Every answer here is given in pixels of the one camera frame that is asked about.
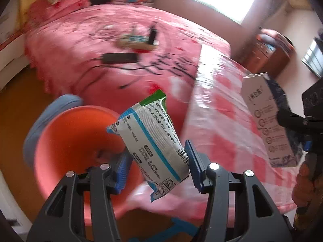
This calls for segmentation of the person's right hand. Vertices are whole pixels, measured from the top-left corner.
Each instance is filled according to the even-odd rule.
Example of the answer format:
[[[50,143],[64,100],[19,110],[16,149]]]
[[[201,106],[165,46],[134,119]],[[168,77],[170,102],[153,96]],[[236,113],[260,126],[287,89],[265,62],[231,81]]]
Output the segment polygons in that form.
[[[319,159],[314,153],[307,153],[305,160],[299,168],[296,184],[292,191],[292,200],[298,208],[305,208],[310,203],[322,203],[322,166],[319,175],[314,177],[316,165],[314,159]]]

